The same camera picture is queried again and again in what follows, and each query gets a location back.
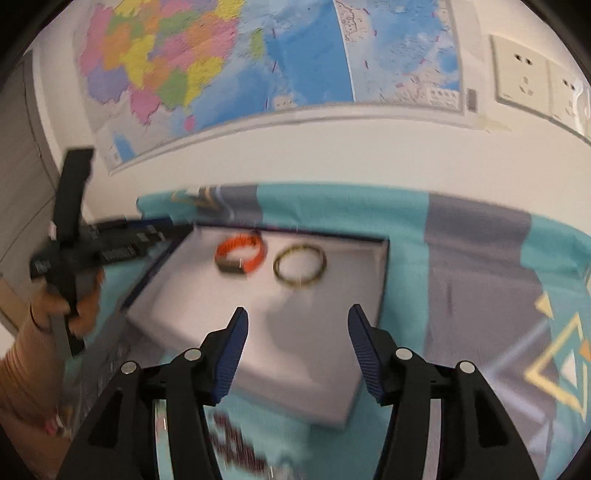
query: fitness band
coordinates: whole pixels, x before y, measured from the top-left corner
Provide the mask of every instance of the fitness band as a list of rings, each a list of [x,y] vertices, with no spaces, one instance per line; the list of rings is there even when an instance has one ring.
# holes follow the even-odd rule
[[[302,250],[312,250],[313,252],[318,254],[320,259],[322,260],[322,262],[319,266],[319,269],[316,272],[314,272],[313,275],[309,276],[308,278],[287,278],[287,277],[283,276],[283,274],[280,272],[281,261],[285,257],[287,257],[288,255],[290,255],[294,252],[297,252],[297,251],[302,251]],[[326,253],[324,253],[324,250],[322,250],[320,247],[317,247],[316,245],[310,245],[310,244],[292,245],[291,247],[283,250],[283,252],[281,252],[279,255],[277,255],[277,257],[275,258],[275,261],[273,262],[273,273],[277,277],[277,280],[279,280],[280,282],[282,282],[285,285],[288,285],[292,288],[307,287],[308,285],[313,284],[314,282],[316,282],[322,278],[322,275],[324,275],[325,271],[326,271]]]
[[[242,247],[258,247],[257,254],[248,259],[239,258],[233,260],[227,258],[228,253]],[[255,271],[265,261],[267,256],[267,244],[260,235],[235,235],[223,241],[216,248],[216,255],[213,258],[221,272],[234,274],[247,274]]]

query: white wall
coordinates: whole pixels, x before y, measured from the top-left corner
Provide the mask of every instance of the white wall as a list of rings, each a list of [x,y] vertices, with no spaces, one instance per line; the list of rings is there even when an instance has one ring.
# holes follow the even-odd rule
[[[34,45],[37,103],[57,158],[69,147],[93,144],[72,42],[90,1],[74,0]],[[473,3],[486,59],[486,91],[480,97],[486,117],[478,122],[480,129],[408,119],[332,120],[214,138],[112,176],[97,158],[86,193],[87,214],[131,214],[139,195],[189,185],[337,181],[507,205],[591,234],[589,145],[543,118],[495,101],[488,35],[510,38],[573,72],[580,70],[558,37],[521,1]]]
[[[0,358],[8,352],[8,349],[13,343],[14,337],[8,330],[6,330],[6,327],[0,323]]]

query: white box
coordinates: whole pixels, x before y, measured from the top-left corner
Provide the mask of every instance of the white box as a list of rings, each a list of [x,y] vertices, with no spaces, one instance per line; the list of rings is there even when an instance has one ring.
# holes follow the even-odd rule
[[[216,247],[237,233],[244,231],[197,228],[136,299],[129,318],[157,342],[181,352],[199,346],[244,307],[249,332],[233,388],[306,420],[343,427],[361,379],[348,310],[360,303],[370,323],[377,324],[387,241],[263,231],[265,262],[247,276],[221,273],[213,262]],[[292,289],[275,278],[273,260],[303,242],[324,249],[327,268],[317,283]]]

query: map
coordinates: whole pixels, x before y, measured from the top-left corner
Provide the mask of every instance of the map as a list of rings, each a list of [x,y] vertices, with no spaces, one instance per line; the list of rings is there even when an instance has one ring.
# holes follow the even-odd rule
[[[343,102],[459,111],[447,0],[123,0],[74,38],[109,168],[204,129]]]

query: metal screw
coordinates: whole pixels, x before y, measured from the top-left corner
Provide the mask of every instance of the metal screw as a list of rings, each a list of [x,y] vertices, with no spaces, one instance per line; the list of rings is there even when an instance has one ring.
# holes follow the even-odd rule
[[[138,368],[138,364],[135,362],[125,362],[123,365],[121,365],[121,371],[125,374],[125,375],[129,375],[132,374],[133,372],[135,372]]]
[[[476,371],[476,367],[471,362],[463,361],[460,363],[460,370],[465,374],[472,374]]]
[[[399,348],[396,350],[396,356],[400,360],[410,360],[413,357],[413,353],[408,348]]]
[[[199,348],[191,348],[185,352],[184,357],[185,360],[189,360],[190,362],[199,360],[201,358],[201,350]]]

